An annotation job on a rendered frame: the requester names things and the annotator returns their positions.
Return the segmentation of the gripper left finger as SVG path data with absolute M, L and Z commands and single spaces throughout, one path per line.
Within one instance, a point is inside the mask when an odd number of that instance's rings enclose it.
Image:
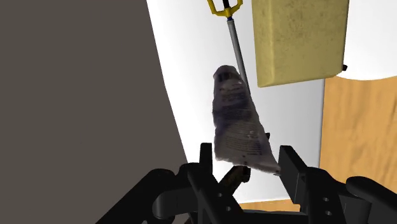
M 197 163 L 183 164 L 174 174 L 153 169 L 96 224 L 172 224 L 188 213 L 192 224 L 237 224 L 243 215 L 234 191 L 246 180 L 246 168 L 232 167 L 221 181 L 212 174 L 212 145 L 200 145 Z

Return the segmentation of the grey key-shaped sword, yellow guard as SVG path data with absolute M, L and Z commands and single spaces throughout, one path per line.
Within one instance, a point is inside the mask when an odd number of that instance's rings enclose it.
M 238 39 L 238 34 L 235 26 L 235 21 L 233 19 L 233 14 L 237 12 L 240 7 L 243 5 L 243 0 L 237 0 L 236 5 L 230 6 L 229 0 L 222 0 L 223 3 L 223 10 L 218 11 L 215 7 L 214 1 L 213 0 L 207 0 L 207 3 L 209 5 L 210 11 L 213 15 L 219 16 L 219 17 L 225 17 L 228 30 L 230 33 L 230 38 L 232 41 L 232 46 L 233 46 L 233 51 L 235 54 L 236 62 L 237 62 L 237 67 L 239 69 L 239 74 L 244 81 L 244 83 L 247 86 L 247 90 L 249 93 L 250 92 L 250 87 L 249 87 L 249 82 L 247 80 L 247 74 L 246 74 L 246 68 L 244 65 L 244 60 L 242 57 L 242 52 L 240 49 L 240 43 Z

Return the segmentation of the white rounded table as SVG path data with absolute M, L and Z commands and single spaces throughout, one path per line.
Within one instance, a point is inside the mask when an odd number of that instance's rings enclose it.
M 214 137 L 213 73 L 235 64 L 226 20 L 206 0 L 146 0 L 179 135 L 189 162 Z M 234 20 L 252 97 L 274 155 L 343 182 L 366 176 L 397 192 L 397 0 L 350 0 L 341 76 L 276 87 L 256 84 L 251 0 Z

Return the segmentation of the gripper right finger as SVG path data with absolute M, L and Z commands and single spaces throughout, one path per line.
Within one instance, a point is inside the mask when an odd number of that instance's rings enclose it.
M 397 224 L 397 193 L 363 176 L 345 183 L 309 167 L 291 146 L 279 149 L 280 179 L 308 224 Z

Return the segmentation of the yellow rectangular sponge block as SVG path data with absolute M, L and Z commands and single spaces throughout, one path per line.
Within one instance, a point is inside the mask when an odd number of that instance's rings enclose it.
M 349 0 L 252 0 L 251 6 L 259 87 L 343 71 Z

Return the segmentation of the white printed squeeze tube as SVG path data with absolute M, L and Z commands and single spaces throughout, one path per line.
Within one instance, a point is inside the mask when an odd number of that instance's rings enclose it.
M 212 117 L 216 160 L 244 165 L 270 174 L 281 168 L 260 123 L 246 83 L 233 66 L 220 66 L 213 75 Z

